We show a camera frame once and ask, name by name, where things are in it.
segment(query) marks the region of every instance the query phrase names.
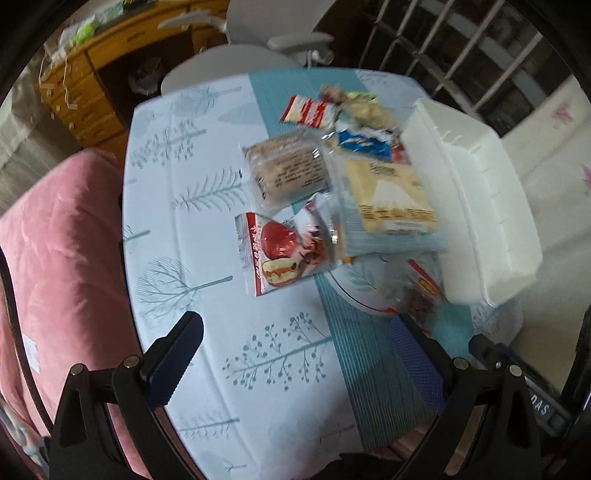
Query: chair armrest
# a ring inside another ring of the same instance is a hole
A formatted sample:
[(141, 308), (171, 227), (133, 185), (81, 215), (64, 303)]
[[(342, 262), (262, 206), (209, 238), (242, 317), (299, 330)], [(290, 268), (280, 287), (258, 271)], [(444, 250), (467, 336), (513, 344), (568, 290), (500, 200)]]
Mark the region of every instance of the chair armrest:
[(217, 28), (222, 33), (227, 33), (226, 20), (210, 15), (211, 10), (195, 10), (176, 17), (167, 18), (158, 25), (158, 28), (182, 27), (183, 25), (205, 24)]
[(286, 55), (309, 50), (318, 50), (322, 53), (328, 52), (328, 45), (334, 39), (335, 38), (332, 35), (323, 32), (279, 35), (269, 39), (267, 42), (267, 48)]

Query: sandwich package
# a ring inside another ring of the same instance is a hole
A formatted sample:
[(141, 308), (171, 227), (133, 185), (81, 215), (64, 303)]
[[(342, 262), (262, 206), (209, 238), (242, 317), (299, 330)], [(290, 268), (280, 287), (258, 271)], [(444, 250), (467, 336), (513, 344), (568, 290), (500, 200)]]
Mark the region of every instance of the sandwich package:
[(440, 251), (445, 238), (412, 166), (334, 149), (327, 154), (339, 258)]
[(243, 149), (260, 210), (273, 214), (310, 197), (328, 182), (320, 141), (304, 129)]
[(325, 195), (315, 194), (286, 222), (254, 212), (236, 217), (240, 259), (249, 294), (259, 297), (335, 266)]
[(439, 229), (435, 211), (410, 165), (355, 157), (346, 161), (345, 171), (365, 231), (429, 233)]

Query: wooden drawer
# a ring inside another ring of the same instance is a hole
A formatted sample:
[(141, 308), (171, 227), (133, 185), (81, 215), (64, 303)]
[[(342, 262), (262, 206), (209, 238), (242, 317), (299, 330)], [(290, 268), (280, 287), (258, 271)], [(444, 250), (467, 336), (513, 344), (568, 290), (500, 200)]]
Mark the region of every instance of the wooden drawer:
[(162, 20), (176, 17), (185, 11), (186, 9), (184, 7), (167, 10), (108, 36), (97, 45), (88, 49), (87, 53), (90, 62), (96, 69), (100, 69), (113, 60), (138, 48), (181, 33), (182, 29), (180, 27), (158, 30), (158, 24)]
[(216, 17), (226, 18), (228, 13), (228, 4), (230, 2), (226, 0), (213, 0), (209, 2), (199, 2), (191, 4), (191, 12), (195, 10), (211, 10), (211, 14)]
[(104, 116), (76, 135), (76, 139), (83, 147), (92, 147), (124, 130), (123, 125), (114, 113)]
[(70, 119), (76, 112), (84, 109), (95, 98), (103, 95), (103, 89), (94, 75), (88, 75), (81, 82), (68, 89), (68, 93), (68, 101), (70, 104), (77, 105), (78, 108), (70, 109), (67, 107), (65, 92), (51, 104), (53, 111), (63, 121)]
[(85, 106), (80, 110), (76, 110), (67, 122), (67, 127), (70, 129), (72, 135), (76, 136), (80, 132), (88, 129), (97, 120), (104, 116), (114, 113), (111, 103), (107, 100), (105, 95), (98, 97), (90, 105)]
[(51, 103), (53, 97), (64, 91), (64, 74), (66, 74), (65, 85), (72, 87), (89, 73), (92, 73), (92, 67), (83, 52), (72, 59), (68, 59), (67, 65), (62, 63), (54, 67), (49, 78), (41, 82), (42, 85), (47, 85), (48, 88), (39, 86), (39, 90), (42, 97)]
[(196, 54), (199, 53), (202, 48), (212, 48), (228, 43), (226, 36), (212, 27), (193, 30), (192, 37), (193, 49)]
[(127, 141), (129, 140), (129, 132), (122, 132), (103, 143), (97, 145), (98, 148), (106, 150), (115, 155), (115, 158), (121, 166), (125, 164), (125, 154), (127, 152)]

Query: pink flower pattern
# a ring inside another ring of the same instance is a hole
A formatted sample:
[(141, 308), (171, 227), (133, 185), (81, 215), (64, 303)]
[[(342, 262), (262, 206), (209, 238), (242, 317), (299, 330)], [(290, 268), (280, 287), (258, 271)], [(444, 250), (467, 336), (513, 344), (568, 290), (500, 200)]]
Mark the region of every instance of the pink flower pattern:
[(583, 183), (587, 187), (587, 195), (591, 192), (591, 167), (581, 164), (581, 170), (583, 170)]

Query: white styrofoam box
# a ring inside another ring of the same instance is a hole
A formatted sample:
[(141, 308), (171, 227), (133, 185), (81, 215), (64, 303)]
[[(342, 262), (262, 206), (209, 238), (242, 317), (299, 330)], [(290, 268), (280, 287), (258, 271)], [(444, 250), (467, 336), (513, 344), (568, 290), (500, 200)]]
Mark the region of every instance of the white styrofoam box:
[(497, 134), (419, 99), (402, 140), (447, 242), (440, 253), (447, 299), (496, 307), (531, 285), (542, 262), (540, 240)]

